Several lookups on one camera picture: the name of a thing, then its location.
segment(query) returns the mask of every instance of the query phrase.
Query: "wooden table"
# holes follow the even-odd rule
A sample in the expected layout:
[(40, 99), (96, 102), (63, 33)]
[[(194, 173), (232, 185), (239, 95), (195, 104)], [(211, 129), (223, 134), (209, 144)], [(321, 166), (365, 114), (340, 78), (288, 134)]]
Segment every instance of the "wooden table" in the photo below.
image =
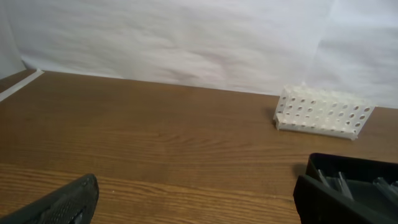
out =
[(94, 173), (92, 223), (300, 223), (308, 155), (398, 162), (398, 112), (356, 141), (277, 131), (278, 97), (45, 72), (0, 102), (0, 215)]

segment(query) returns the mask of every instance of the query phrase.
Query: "white tape strip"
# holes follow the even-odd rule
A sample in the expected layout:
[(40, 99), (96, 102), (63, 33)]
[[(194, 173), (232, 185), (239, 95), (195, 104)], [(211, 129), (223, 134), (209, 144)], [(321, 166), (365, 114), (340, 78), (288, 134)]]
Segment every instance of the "white tape strip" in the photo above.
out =
[(37, 77), (39, 77), (43, 73), (44, 73), (43, 71), (41, 71), (40, 69), (37, 69), (35, 73), (29, 75), (25, 79), (21, 80), (19, 83), (8, 88), (6, 91), (0, 93), (0, 101), (4, 100), (8, 96), (11, 96), (13, 93), (20, 90), (22, 87), (26, 86), (28, 83), (35, 80)]

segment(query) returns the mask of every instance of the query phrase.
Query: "wood grain surface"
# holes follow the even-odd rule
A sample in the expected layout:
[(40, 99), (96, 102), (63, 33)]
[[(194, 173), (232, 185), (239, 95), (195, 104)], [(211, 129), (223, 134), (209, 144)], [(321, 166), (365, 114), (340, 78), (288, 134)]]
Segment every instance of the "wood grain surface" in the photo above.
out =
[(0, 102), (0, 216), (94, 173), (92, 223), (300, 223), (309, 154), (398, 162), (397, 110), (350, 141), (277, 131), (277, 100), (45, 72)]

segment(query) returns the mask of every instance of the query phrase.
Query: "perforated white rack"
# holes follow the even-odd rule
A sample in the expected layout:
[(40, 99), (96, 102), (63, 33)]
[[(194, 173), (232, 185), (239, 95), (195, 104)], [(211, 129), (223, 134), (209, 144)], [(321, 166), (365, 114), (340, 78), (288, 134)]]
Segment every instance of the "perforated white rack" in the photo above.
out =
[(375, 105), (350, 93), (285, 86), (276, 108), (277, 129), (356, 139)]

